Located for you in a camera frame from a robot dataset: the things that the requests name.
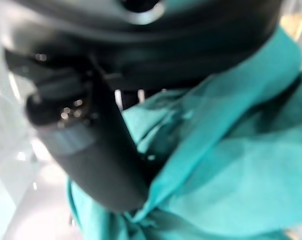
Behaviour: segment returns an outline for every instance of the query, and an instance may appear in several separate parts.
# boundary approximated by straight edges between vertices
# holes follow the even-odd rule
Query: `black plastic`
[[[116,0],[81,1],[83,7],[63,2],[0,0],[1,44],[31,58],[95,55],[110,72],[122,74],[119,86],[134,81],[132,89],[139,85],[136,76],[153,78],[148,85],[187,84],[240,63],[277,28],[282,0],[165,0],[163,16],[143,26],[128,22],[128,11]],[[193,61],[201,58],[206,60],[195,69]],[[206,66],[210,58],[223,67]]]
[[[55,161],[89,196],[112,212],[137,210],[147,200],[154,171],[138,154],[113,92],[96,73],[87,81],[93,94],[81,102],[83,116],[71,112],[68,119],[45,124],[38,119],[48,119],[42,109],[46,99],[37,103],[33,96],[26,115]],[[60,113],[56,106],[54,116]],[[72,111],[68,101],[65,107]]]

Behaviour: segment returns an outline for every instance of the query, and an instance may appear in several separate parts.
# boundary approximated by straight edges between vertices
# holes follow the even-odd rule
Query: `teal cloth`
[[[69,181],[84,239],[287,239],[302,223],[301,65],[279,28],[245,62],[125,111],[138,150],[168,160],[135,213],[110,213]]]

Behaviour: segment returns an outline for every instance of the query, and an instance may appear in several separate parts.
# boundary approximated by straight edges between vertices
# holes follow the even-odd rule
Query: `teal scarf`
[[[168,160],[134,214],[106,211],[70,181],[84,239],[287,239],[302,223],[301,64],[279,28],[236,67],[125,111],[138,150]]]

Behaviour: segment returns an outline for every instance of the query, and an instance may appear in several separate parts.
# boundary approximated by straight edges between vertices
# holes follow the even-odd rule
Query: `teal fabric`
[[[302,223],[301,65],[279,28],[247,61],[125,111],[138,150],[168,161],[135,213],[110,213],[69,181],[84,239],[287,239]]]

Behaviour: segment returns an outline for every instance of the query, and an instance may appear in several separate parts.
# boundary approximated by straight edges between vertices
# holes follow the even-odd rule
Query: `black object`
[[[60,78],[56,86],[48,94],[46,84],[38,85],[27,99],[26,115],[55,161],[86,193],[110,211],[136,210],[147,199],[151,169],[136,150],[114,93],[93,67],[87,69],[53,71],[50,78]],[[59,94],[71,76],[83,91]]]
[[[93,199],[125,212],[142,207],[168,156],[139,156],[113,91],[151,96],[239,64],[273,34],[281,3],[0,0],[0,41],[9,70],[37,88],[25,110],[49,152]],[[125,97],[125,108],[137,101]]]

